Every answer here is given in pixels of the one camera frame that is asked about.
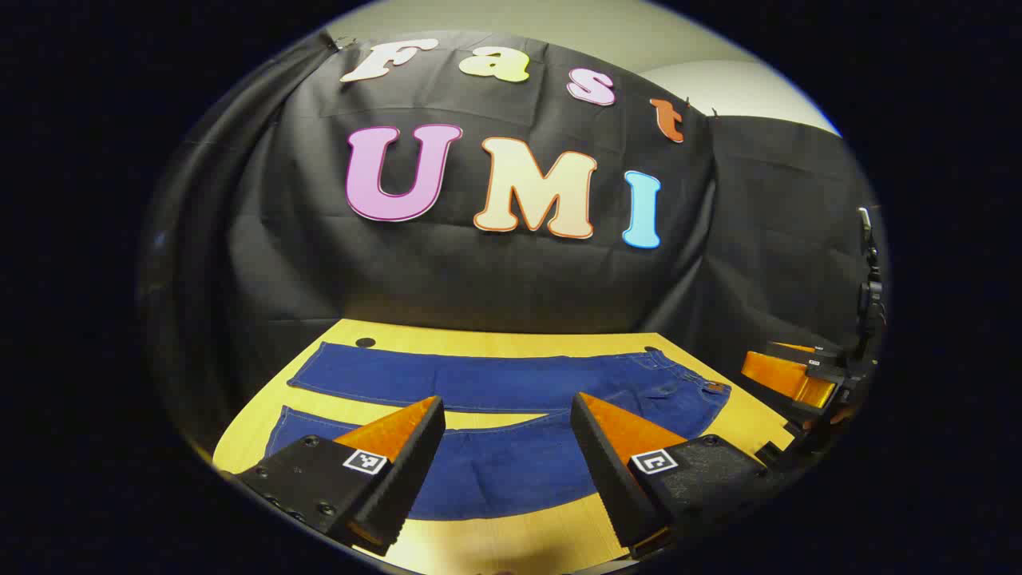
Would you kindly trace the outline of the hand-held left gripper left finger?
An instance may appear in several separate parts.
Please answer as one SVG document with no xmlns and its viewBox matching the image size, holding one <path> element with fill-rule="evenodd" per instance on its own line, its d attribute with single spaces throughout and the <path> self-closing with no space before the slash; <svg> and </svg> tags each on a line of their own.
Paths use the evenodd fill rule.
<svg viewBox="0 0 1022 575">
<path fill-rule="evenodd" d="M 386 554 L 445 428 L 442 397 L 430 396 L 345 434 L 303 434 L 232 481 L 340 545 Z"/>
</svg>

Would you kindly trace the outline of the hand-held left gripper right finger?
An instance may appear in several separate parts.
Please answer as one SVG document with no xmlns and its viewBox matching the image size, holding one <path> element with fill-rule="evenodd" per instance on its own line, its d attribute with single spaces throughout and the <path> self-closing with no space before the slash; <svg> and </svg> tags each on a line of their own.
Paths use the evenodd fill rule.
<svg viewBox="0 0 1022 575">
<path fill-rule="evenodd" d="M 618 542 L 636 560 L 686 549 L 745 519 L 787 474 L 718 434 L 685 439 L 578 393 L 570 422 Z"/>
</svg>

